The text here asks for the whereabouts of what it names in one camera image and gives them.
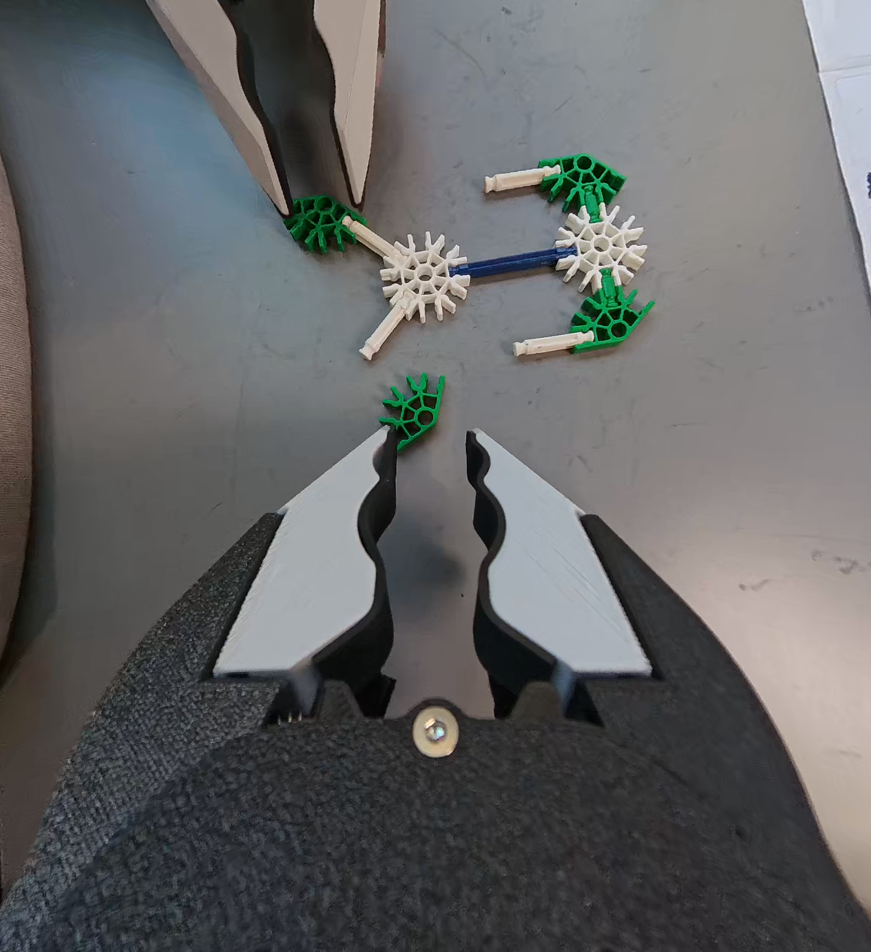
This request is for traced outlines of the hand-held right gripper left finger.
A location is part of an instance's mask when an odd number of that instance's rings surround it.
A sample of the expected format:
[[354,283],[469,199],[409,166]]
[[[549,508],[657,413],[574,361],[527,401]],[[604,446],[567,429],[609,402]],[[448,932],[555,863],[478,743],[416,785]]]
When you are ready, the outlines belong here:
[[271,718],[307,718],[325,684],[385,713],[394,623],[378,540],[395,512],[396,436],[382,426],[277,511],[213,665],[219,681],[272,681]]

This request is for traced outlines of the green fan toy connector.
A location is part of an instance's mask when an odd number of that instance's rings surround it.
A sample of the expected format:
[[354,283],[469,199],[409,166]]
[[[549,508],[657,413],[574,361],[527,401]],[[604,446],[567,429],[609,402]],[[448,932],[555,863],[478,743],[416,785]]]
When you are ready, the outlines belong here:
[[396,434],[398,453],[436,427],[445,388],[444,375],[439,375],[432,387],[425,372],[420,373],[418,379],[407,375],[405,380],[407,391],[391,387],[392,395],[381,401],[387,408],[387,415],[379,417],[380,424],[390,427]]
[[295,199],[291,214],[285,217],[284,223],[295,241],[307,250],[326,254],[331,242],[340,252],[346,251],[347,244],[358,243],[356,235],[345,224],[346,218],[367,224],[361,214],[332,195],[320,194]]

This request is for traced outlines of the green white toy connector assembly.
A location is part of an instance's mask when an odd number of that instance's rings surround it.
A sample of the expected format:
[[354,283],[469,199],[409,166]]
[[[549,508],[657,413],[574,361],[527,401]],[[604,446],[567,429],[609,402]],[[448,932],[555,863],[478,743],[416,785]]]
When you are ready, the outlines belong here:
[[578,279],[584,301],[570,329],[560,335],[513,343],[517,359],[556,353],[608,351],[625,343],[656,303],[637,303],[630,289],[645,262],[643,228],[634,217],[619,222],[611,205],[627,178],[589,152],[541,160],[532,168],[484,179],[487,195],[538,188],[550,202],[561,199],[566,217],[554,243],[534,251],[471,261],[450,268],[453,277],[488,279],[549,268],[564,282]]

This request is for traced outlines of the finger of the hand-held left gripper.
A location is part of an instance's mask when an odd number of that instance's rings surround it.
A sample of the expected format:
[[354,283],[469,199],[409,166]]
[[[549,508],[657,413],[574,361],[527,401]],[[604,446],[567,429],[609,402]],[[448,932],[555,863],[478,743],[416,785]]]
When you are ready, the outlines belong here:
[[288,217],[293,199],[273,131],[255,92],[251,54],[224,6],[217,1],[149,1],[147,5],[251,175],[277,211]]
[[313,20],[333,70],[334,133],[348,193],[361,208],[386,48],[386,2],[315,1]]

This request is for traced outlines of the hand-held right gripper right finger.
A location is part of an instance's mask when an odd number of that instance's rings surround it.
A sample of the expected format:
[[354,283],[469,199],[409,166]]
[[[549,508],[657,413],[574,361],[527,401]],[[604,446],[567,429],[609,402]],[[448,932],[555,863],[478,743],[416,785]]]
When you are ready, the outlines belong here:
[[474,645],[496,713],[530,684],[562,712],[588,681],[651,679],[647,651],[588,534],[585,513],[484,430],[466,434],[478,569]]

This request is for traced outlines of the grey desk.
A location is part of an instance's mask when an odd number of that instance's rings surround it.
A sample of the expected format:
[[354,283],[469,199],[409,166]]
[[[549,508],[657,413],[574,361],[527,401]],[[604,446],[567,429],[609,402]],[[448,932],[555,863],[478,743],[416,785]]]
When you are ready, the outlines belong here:
[[480,427],[601,516],[762,697],[871,906],[871,306],[801,6],[392,2],[364,213],[473,257],[560,207],[483,175],[589,150],[628,177],[654,300],[622,347],[517,363],[550,273],[401,327],[364,248],[288,236],[143,2],[0,2],[0,150],[33,320],[33,538],[0,688],[3,886],[139,639],[265,511],[446,376],[381,541],[391,711],[491,713],[465,476]]

